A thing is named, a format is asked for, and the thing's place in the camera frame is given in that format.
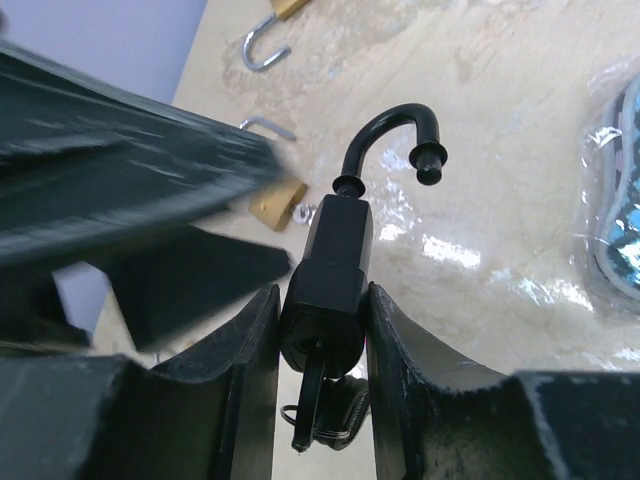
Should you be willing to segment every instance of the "black plastic piece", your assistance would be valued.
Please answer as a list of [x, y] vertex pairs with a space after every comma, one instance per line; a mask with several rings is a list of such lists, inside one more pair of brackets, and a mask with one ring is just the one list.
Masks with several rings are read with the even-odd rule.
[[277, 287], [148, 371], [124, 356], [0, 359], [0, 479], [268, 480]]
[[634, 479], [640, 375], [504, 376], [372, 285], [367, 331], [377, 478]]
[[334, 180], [333, 191], [362, 197], [366, 187], [360, 176], [367, 151], [385, 133], [408, 123], [416, 125], [417, 146], [409, 154], [409, 160], [418, 170], [417, 179], [423, 185], [438, 183], [447, 161], [447, 151], [440, 145], [438, 119], [429, 107], [407, 103], [390, 108], [362, 127], [347, 149], [342, 174]]
[[263, 137], [2, 40], [0, 92], [0, 267], [154, 242], [282, 174]]
[[304, 371], [317, 341], [330, 378], [345, 375], [362, 355], [372, 222], [362, 200], [327, 195], [318, 207], [280, 318], [280, 348], [294, 370]]
[[87, 332], [67, 323], [51, 272], [0, 272], [0, 356], [71, 353], [89, 346]]
[[345, 375], [338, 381], [325, 380], [320, 392], [314, 440], [332, 450], [351, 445], [369, 411], [369, 383]]
[[293, 431], [291, 446], [299, 453], [305, 452], [313, 442], [314, 425], [318, 403], [320, 401], [320, 388], [324, 379], [325, 353], [322, 351], [322, 343], [309, 352], [300, 387], [300, 399], [298, 405], [306, 408], [298, 409], [296, 425]]
[[137, 350], [177, 335], [290, 270], [284, 250], [184, 227], [170, 240], [101, 265]]

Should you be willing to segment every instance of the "padlock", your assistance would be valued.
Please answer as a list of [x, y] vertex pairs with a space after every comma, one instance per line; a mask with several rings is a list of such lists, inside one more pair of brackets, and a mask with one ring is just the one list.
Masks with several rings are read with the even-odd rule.
[[271, 0], [273, 11], [278, 20], [284, 21], [304, 7], [311, 0]]
[[271, 230], [282, 231], [308, 189], [302, 180], [293, 176], [285, 177], [255, 195], [251, 199], [249, 212]]

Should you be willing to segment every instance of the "clear plastic bag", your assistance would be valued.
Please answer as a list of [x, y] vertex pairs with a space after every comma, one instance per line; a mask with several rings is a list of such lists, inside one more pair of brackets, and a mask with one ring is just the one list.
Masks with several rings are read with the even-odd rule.
[[601, 307], [640, 313], [640, 67], [606, 69], [591, 83], [596, 113], [583, 142], [585, 284]]

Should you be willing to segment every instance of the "marble floor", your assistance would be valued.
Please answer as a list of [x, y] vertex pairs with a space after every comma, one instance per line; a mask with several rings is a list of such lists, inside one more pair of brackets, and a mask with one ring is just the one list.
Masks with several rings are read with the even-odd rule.
[[[640, 72], [638, 2], [315, 1], [255, 49], [260, 57], [288, 43], [291, 55], [253, 73], [240, 57], [243, 35], [270, 9], [267, 0], [209, 0], [176, 106], [229, 124], [263, 115], [293, 131], [295, 143], [256, 129], [317, 204], [362, 125], [400, 103], [429, 105], [449, 151], [439, 185], [415, 181], [406, 160], [412, 127], [367, 157], [370, 279], [425, 329], [499, 371], [640, 369], [640, 318], [594, 300], [577, 253], [582, 139], [616, 88]], [[243, 213], [202, 226], [284, 247], [294, 259], [308, 232], [292, 223], [274, 233]], [[103, 351], [130, 351], [117, 315], [110, 300], [98, 326]], [[283, 364], [280, 405], [295, 401], [300, 380]], [[315, 445], [298, 455], [291, 435], [279, 422], [274, 479], [375, 478], [370, 422], [340, 453]]]

